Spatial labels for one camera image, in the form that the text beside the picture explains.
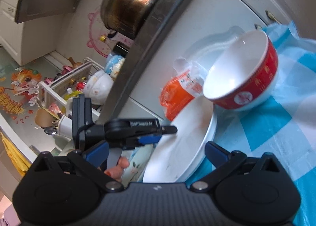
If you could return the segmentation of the person's hand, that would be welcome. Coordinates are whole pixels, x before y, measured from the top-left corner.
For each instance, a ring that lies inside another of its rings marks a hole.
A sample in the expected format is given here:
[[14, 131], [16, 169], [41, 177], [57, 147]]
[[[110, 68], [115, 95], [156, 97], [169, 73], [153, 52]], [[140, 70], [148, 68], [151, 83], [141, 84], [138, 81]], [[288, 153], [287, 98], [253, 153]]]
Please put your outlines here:
[[130, 162], [126, 157], [120, 157], [117, 165], [113, 168], [105, 170], [104, 173], [112, 179], [121, 182], [124, 170], [128, 168], [129, 165]]

